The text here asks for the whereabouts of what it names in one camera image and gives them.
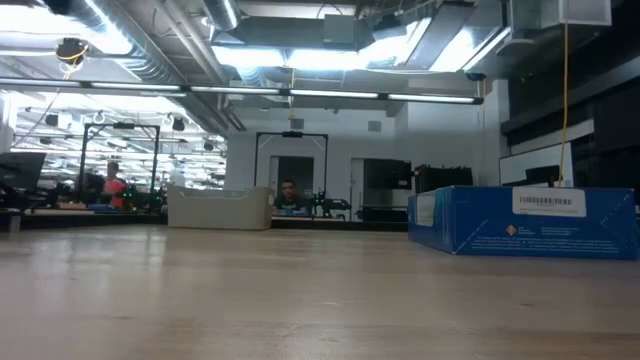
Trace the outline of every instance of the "ceiling duct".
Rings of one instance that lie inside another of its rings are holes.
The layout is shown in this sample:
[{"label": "ceiling duct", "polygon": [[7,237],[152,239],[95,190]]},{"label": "ceiling duct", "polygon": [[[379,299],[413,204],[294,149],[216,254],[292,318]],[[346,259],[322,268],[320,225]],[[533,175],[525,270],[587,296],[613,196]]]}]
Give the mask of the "ceiling duct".
[{"label": "ceiling duct", "polygon": [[202,0],[204,11],[218,31],[229,31],[240,24],[240,8],[236,0]]},{"label": "ceiling duct", "polygon": [[[346,24],[347,16],[329,16],[334,21]],[[241,45],[247,47],[280,49],[335,49],[358,51],[374,41],[371,29],[363,20],[351,19],[352,26],[341,26],[329,31],[324,19],[282,19],[252,16],[242,20],[229,34],[218,34],[211,38],[211,45]]]},{"label": "ceiling duct", "polygon": [[431,68],[451,40],[462,30],[475,7],[475,3],[464,1],[443,2],[406,65]]},{"label": "ceiling duct", "polygon": [[[267,88],[279,87],[278,84],[267,79],[267,77],[264,75],[264,72],[259,67],[238,66],[236,67],[236,71],[238,71],[238,75],[246,86]],[[256,107],[258,108],[271,108],[273,107],[272,101],[287,103],[289,102],[288,96],[264,95],[255,97],[257,98]]]},{"label": "ceiling duct", "polygon": [[[612,23],[611,0],[512,0],[510,8],[512,36],[497,49],[496,55],[514,63],[529,59],[536,51],[551,56],[552,52],[543,47],[562,36],[562,28],[558,25],[565,22],[592,26],[610,26]],[[574,31],[570,47],[581,42],[582,36],[582,30]]]},{"label": "ceiling duct", "polygon": [[[159,84],[185,82],[162,51],[117,1],[71,0],[65,8],[56,7],[59,4],[53,0],[44,2],[56,15],[68,16],[96,34],[108,33],[114,42],[128,42],[131,51],[122,60],[118,60],[118,63],[141,81]],[[171,100],[183,106],[205,131],[224,134],[229,128],[220,114],[212,111],[194,94]],[[211,117],[216,120],[215,123],[209,120]]]}]

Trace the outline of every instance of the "man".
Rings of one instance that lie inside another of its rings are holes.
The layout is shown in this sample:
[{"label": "man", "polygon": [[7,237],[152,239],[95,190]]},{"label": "man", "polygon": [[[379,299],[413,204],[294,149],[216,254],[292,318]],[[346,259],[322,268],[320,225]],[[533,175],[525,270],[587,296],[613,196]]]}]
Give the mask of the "man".
[{"label": "man", "polygon": [[116,196],[119,192],[126,190],[127,183],[117,177],[120,166],[117,162],[110,162],[107,165],[107,179],[104,184],[104,191],[111,195],[111,206],[121,208],[124,199]]},{"label": "man", "polygon": [[100,175],[96,175],[92,170],[87,169],[84,172],[82,179],[82,189],[80,191],[80,201],[85,204],[97,204],[100,199],[100,195],[104,190],[104,179]]},{"label": "man", "polygon": [[311,204],[304,196],[299,196],[296,191],[296,183],[291,179],[282,180],[281,192],[273,202],[274,215],[278,214],[278,210],[286,210],[287,212],[304,211],[307,215],[311,210]]}]

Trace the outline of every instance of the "cable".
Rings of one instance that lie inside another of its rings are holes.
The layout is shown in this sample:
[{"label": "cable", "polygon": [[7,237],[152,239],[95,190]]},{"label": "cable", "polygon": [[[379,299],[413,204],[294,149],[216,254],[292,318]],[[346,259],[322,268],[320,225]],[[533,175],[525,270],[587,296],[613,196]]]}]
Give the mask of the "cable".
[{"label": "cable", "polygon": [[[80,55],[75,56],[73,59],[73,66],[75,67],[76,62],[78,61],[78,58],[80,57]],[[63,80],[69,80],[69,78],[71,77],[71,74],[73,72],[69,71],[67,73],[64,74],[64,77],[62,78]],[[51,110],[51,107],[53,106],[53,103],[56,101],[56,99],[58,98],[58,95],[60,95],[60,88],[56,89],[56,94],[53,96],[53,99],[51,99],[51,102],[49,102],[49,105],[47,106],[47,108],[45,109],[45,111],[42,113],[42,115],[40,116],[40,119],[38,119],[38,121],[31,127],[31,129],[29,129],[29,131],[27,131],[27,133],[20,138],[20,140],[16,141],[13,145],[11,145],[11,147],[16,147],[18,145],[20,145],[22,143],[22,141],[24,141],[26,138],[29,137],[29,135],[31,135],[31,133],[33,133],[33,131],[38,127],[38,125],[40,125],[40,123],[42,122],[42,120],[45,119],[45,117],[47,116],[47,114],[49,113],[49,110]]]},{"label": "cable", "polygon": [[337,7],[335,4],[332,3],[327,3],[326,1],[322,3],[322,6],[320,6],[320,9],[318,9],[318,13],[316,14],[316,19],[320,19],[320,12],[322,11],[322,9],[324,9],[325,6],[327,5],[331,5],[333,6],[334,9],[338,10],[338,12],[340,13],[340,15],[344,15],[342,13],[342,10],[340,10],[339,7]]},{"label": "cable", "polygon": [[62,60],[62,61],[74,60],[73,65],[75,66],[76,61],[78,60],[78,58],[80,58],[82,55],[84,55],[87,52],[87,50],[89,50],[89,45],[86,45],[84,47],[84,49],[82,49],[82,51],[80,51],[79,53],[77,53],[75,55],[71,55],[71,56],[59,56],[59,55],[56,55],[56,57],[58,58],[58,60]]},{"label": "cable", "polygon": [[567,142],[567,123],[569,122],[569,23],[564,23],[564,124],[562,125],[562,153],[560,154],[560,174],[558,186],[562,187],[562,169],[564,167],[564,148]]}]

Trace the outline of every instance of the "yellow cable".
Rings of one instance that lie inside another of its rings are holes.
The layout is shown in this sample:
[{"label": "yellow cable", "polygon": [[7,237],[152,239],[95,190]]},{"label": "yellow cable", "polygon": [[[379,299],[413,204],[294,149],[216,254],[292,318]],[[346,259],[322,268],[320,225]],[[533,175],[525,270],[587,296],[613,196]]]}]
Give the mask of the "yellow cable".
[{"label": "yellow cable", "polygon": [[560,154],[560,174],[558,186],[562,187],[562,169],[564,167],[564,147],[567,142],[567,123],[569,122],[569,23],[564,23],[564,124],[562,126],[562,153]]}]

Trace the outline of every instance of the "black metal frame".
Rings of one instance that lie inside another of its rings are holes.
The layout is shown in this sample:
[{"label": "black metal frame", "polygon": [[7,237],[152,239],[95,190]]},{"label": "black metal frame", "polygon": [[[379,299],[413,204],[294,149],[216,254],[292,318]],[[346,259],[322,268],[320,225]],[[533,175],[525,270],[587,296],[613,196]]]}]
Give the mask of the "black metal frame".
[{"label": "black metal frame", "polygon": [[260,137],[262,135],[279,135],[282,137],[291,137],[291,138],[300,138],[300,137],[305,137],[305,136],[312,136],[312,137],[321,137],[324,138],[324,185],[323,185],[323,191],[325,192],[325,194],[327,193],[327,154],[329,154],[329,135],[327,134],[305,134],[305,133],[296,133],[299,136],[293,137],[293,136],[288,136],[288,134],[290,134],[290,132],[257,132],[256,133],[256,147],[255,147],[255,151],[254,151],[254,161],[253,161],[253,186],[256,186],[256,183],[258,181],[258,145],[260,142]]},{"label": "black metal frame", "polygon": [[[98,133],[93,134],[89,137],[89,129],[92,127],[99,127],[100,131],[106,127],[117,127],[118,124],[96,124],[96,123],[88,123],[84,124],[84,136],[82,137],[82,155],[80,156],[80,173],[78,174],[78,186],[76,190],[76,196],[80,196],[80,192],[82,191],[82,185],[84,183],[84,163],[87,157],[87,144],[94,136]],[[129,130],[135,128],[146,128],[146,129],[155,129],[156,130],[156,138],[155,138],[155,146],[153,149],[153,169],[151,170],[151,188],[149,189],[149,196],[153,196],[153,192],[155,190],[156,183],[156,168],[158,167],[158,148],[160,147],[160,126],[159,125],[134,125],[132,128],[128,128]]]}]

